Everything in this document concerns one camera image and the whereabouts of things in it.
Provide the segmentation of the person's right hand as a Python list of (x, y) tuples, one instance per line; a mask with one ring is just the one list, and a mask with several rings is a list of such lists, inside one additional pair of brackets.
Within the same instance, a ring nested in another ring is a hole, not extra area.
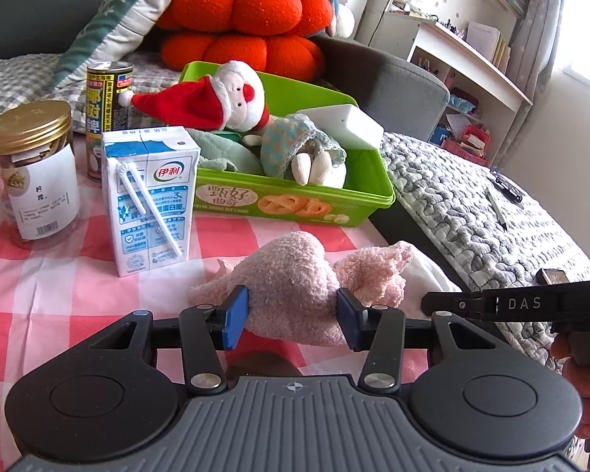
[(555, 360), (565, 360), (562, 374), (582, 398), (582, 419), (575, 435), (590, 439), (590, 368), (581, 367), (571, 357), (567, 334), (558, 334), (555, 337), (551, 345), (551, 355)]

